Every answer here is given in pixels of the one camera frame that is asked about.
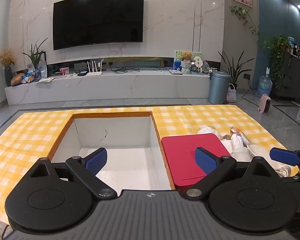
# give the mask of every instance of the wall-mounted tv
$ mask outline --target wall-mounted tv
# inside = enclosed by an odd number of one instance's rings
[[[64,0],[53,4],[53,49],[142,42],[144,0]]]

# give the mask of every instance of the dark vase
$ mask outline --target dark vase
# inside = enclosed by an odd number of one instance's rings
[[[11,80],[12,80],[12,70],[11,70],[10,66],[7,66],[7,67],[5,66],[4,67],[4,78],[6,80],[6,85],[8,87],[10,87],[11,86]]]
[[[37,82],[41,79],[41,71],[38,68],[35,68],[33,71],[34,81]]]

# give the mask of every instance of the snake plant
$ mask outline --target snake plant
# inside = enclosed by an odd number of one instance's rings
[[[238,77],[241,75],[241,73],[243,72],[247,72],[247,71],[251,71],[252,69],[244,69],[244,70],[241,70],[241,68],[243,67],[244,64],[246,64],[247,62],[249,61],[252,61],[254,60],[255,58],[251,58],[243,63],[240,63],[240,60],[242,58],[242,55],[244,53],[244,51],[241,53],[239,59],[238,59],[238,63],[237,65],[234,65],[234,59],[232,58],[232,64],[230,64],[230,61],[227,57],[227,55],[225,54],[225,52],[223,52],[226,56],[226,59],[228,62],[226,62],[225,58],[222,56],[222,54],[218,51],[218,53],[220,54],[222,60],[225,62],[227,68],[228,68],[228,71],[226,70],[226,72],[228,74],[230,74],[230,83],[232,84],[236,84],[237,81],[238,81]]]
[[[44,43],[46,40],[47,40],[47,38],[43,42],[41,42],[39,46],[37,46],[38,41],[35,43],[34,47],[31,44],[30,55],[26,54],[24,52],[22,53],[24,55],[27,55],[30,58],[34,68],[38,68],[38,64],[39,64],[41,55],[43,53],[43,50],[39,51],[39,48],[42,45],[42,43]]]

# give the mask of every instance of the wall outlet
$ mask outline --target wall outlet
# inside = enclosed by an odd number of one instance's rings
[[[251,76],[250,74],[243,74],[244,79],[250,79],[250,76]]]

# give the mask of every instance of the metal screw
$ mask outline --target metal screw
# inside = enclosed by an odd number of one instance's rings
[[[99,191],[99,195],[102,197],[111,197],[114,194],[114,190],[111,188],[103,188]]]
[[[199,189],[196,189],[196,188],[191,188],[191,189],[188,189],[186,194],[189,196],[189,197],[199,197],[202,192],[201,190]]]

